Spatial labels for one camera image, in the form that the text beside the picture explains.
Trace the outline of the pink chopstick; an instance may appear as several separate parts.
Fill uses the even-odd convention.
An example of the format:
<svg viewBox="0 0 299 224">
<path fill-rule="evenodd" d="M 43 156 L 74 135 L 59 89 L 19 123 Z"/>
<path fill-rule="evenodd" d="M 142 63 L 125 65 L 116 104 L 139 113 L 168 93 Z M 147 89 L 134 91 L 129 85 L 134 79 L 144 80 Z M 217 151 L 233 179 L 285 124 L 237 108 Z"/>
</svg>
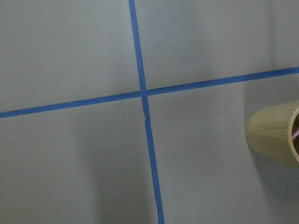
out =
<svg viewBox="0 0 299 224">
<path fill-rule="evenodd" d="M 299 135 L 299 130 L 292 134 L 292 139 L 295 139 Z"/>
</svg>

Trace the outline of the yellow wooden cup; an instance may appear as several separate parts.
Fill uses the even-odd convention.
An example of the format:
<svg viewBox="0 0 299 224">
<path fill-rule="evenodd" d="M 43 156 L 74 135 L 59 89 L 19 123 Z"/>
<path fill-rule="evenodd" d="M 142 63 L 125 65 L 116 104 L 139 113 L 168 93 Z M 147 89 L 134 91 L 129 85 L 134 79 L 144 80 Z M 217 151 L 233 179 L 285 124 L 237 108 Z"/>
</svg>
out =
<svg viewBox="0 0 299 224">
<path fill-rule="evenodd" d="M 249 147 L 260 156 L 285 165 L 299 166 L 299 102 L 293 101 L 261 109 L 246 124 L 245 138 Z"/>
</svg>

